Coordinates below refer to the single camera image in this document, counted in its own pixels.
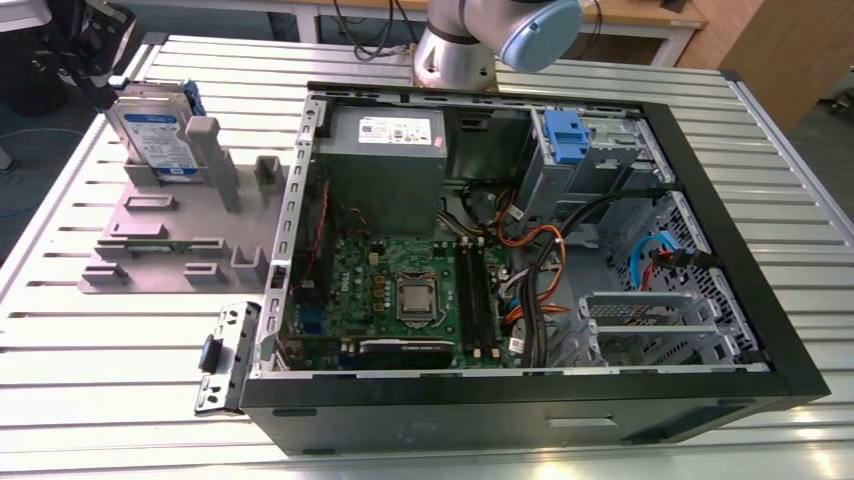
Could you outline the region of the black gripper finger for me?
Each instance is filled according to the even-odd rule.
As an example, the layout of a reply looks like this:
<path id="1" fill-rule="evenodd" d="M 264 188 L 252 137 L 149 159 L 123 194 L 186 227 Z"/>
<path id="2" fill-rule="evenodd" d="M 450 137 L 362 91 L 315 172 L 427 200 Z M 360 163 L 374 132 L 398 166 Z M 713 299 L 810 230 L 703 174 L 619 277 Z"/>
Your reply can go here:
<path id="1" fill-rule="evenodd" d="M 109 84 L 111 78 L 111 72 L 99 75 L 87 72 L 77 74 L 77 88 L 97 111 L 108 110 L 116 101 L 115 89 Z"/>

